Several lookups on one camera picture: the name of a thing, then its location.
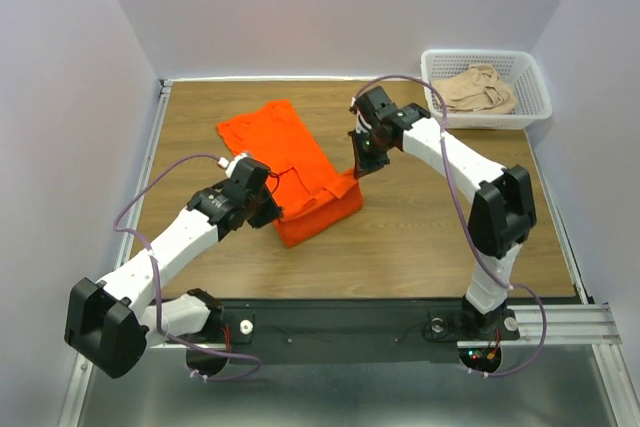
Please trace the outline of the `orange t-shirt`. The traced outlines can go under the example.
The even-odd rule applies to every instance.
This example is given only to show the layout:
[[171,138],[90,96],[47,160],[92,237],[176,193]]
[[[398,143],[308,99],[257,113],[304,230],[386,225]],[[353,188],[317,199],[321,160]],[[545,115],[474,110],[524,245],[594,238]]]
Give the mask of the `orange t-shirt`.
[[274,227],[291,248],[358,212],[363,195],[354,172],[338,172],[288,100],[266,103],[216,126],[235,155],[247,152],[271,168],[282,217]]

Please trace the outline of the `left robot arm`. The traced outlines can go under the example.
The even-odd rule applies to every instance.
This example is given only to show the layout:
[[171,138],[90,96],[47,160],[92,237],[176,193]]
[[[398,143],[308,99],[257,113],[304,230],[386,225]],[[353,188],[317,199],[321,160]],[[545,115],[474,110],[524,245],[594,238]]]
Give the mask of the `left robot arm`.
[[192,260],[243,225],[262,228],[282,210],[268,188],[276,174],[243,153],[218,158],[222,181],[197,191],[154,240],[139,239],[142,249],[97,281],[83,278],[71,289],[65,342],[113,379],[127,374],[152,346],[176,342],[199,351],[194,336],[231,339],[222,303],[201,289],[172,301],[163,287]]

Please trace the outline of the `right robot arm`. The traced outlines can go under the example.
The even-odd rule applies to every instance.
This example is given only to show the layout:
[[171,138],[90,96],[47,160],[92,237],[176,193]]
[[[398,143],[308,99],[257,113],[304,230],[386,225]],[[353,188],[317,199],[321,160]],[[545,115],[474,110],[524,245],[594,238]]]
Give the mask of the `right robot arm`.
[[421,106],[397,106],[380,87],[361,90],[350,110],[354,176],[362,178],[389,164],[396,148],[439,172],[448,183],[463,233],[475,258],[471,283],[463,297],[460,325],[482,337],[498,325],[513,286],[513,266],[537,222],[531,176],[522,166],[507,168],[452,136]]

